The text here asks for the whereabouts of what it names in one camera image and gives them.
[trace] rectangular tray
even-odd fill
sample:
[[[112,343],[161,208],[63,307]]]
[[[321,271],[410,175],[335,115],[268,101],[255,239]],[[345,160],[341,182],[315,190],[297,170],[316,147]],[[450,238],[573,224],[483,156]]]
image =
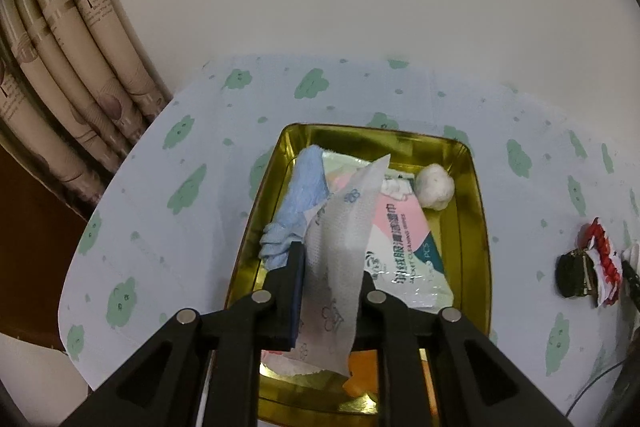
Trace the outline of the rectangular tray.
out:
[[[442,256],[454,306],[488,334],[489,246],[471,152],[455,140],[386,129],[299,123],[284,128],[244,231],[226,305],[261,288],[266,274],[258,258],[262,230],[287,192],[298,154],[312,144],[369,161],[390,153],[391,168],[413,174],[432,163],[445,168],[455,181],[455,196],[445,210],[425,210],[424,215]],[[261,365],[258,415],[265,421],[292,427],[373,427],[376,403],[366,394],[357,399],[348,396],[342,389],[345,380],[330,371],[281,377]]]

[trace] black cable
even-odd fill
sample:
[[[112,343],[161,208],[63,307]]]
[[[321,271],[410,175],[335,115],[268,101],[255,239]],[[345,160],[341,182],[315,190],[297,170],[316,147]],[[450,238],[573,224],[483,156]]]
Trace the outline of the black cable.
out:
[[[569,418],[569,415],[571,414],[571,411],[574,410],[575,405],[578,403],[578,400],[580,400],[582,398],[582,395],[584,393],[586,393],[591,386],[596,383],[598,380],[600,380],[600,378],[604,377],[607,373],[610,373],[611,371],[613,371],[615,368],[619,367],[620,365],[622,365],[623,363],[625,363],[625,360],[621,360],[620,362],[612,365],[611,367],[609,367],[606,371],[604,371],[603,373],[600,373],[596,378],[594,378],[588,385],[587,387],[585,387],[582,391],[580,391],[580,394],[575,398],[574,402],[571,404],[571,406],[569,407],[569,409],[567,410],[566,414],[564,415],[565,417]]]

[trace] beige curtain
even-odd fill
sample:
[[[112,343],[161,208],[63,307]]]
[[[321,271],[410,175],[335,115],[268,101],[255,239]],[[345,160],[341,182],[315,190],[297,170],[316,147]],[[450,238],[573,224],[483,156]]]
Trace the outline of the beige curtain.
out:
[[[87,218],[166,106],[111,0],[0,0],[0,145]]]

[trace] blue towel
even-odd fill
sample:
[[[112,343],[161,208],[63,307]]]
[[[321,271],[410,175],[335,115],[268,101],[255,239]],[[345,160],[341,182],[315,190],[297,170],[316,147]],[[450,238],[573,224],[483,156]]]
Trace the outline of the blue towel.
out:
[[[274,220],[264,227],[260,258],[267,270],[287,264],[287,253],[294,241],[302,241],[306,231],[304,212],[329,197],[324,179],[322,149],[312,145],[300,151],[293,167],[287,194]]]

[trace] white tissue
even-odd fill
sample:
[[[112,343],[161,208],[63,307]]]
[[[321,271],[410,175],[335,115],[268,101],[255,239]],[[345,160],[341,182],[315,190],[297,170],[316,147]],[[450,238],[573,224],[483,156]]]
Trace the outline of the white tissue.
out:
[[[437,163],[422,169],[415,178],[415,195],[423,208],[444,210],[455,190],[453,178]]]
[[[360,169],[325,204],[305,213],[310,222],[298,339],[288,353],[263,354],[272,371],[299,375],[328,369],[350,375],[365,253],[389,159]]]

